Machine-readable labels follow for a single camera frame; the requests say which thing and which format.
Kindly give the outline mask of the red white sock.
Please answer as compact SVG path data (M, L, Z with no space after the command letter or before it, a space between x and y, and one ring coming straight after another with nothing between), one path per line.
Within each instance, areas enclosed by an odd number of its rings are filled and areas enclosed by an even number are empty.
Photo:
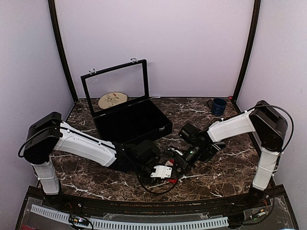
M176 184L178 182L179 172L177 166L175 165L175 161L170 159L165 163L165 166L172 168L171 176L166 178L166 180L172 184Z

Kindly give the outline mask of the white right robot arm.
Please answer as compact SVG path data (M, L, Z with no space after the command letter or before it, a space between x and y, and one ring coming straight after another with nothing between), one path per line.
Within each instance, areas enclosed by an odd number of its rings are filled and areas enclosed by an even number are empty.
M179 136L190 147L185 151L174 151L175 167L185 174L195 166L195 162L207 162L225 148L224 140L243 134L255 134L260 141L261 154L251 186L254 190L245 196L245 204L255 208L263 201L262 191L266 190L286 147L284 141L288 122L279 113L280 110L280 107L261 100L254 107L230 118L220 119L205 129L186 123Z

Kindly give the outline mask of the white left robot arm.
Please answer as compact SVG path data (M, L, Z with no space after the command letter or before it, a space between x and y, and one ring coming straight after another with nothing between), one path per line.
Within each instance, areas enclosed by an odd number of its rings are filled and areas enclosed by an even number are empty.
M43 191L57 209L65 208L68 199L61 193L50 156L54 150L74 154L116 171L133 171L142 187L146 183L179 179L175 165L160 164L160 150L152 141L145 140L137 145L104 141L71 127L62 121L60 113L52 112L29 127L18 157L32 165Z

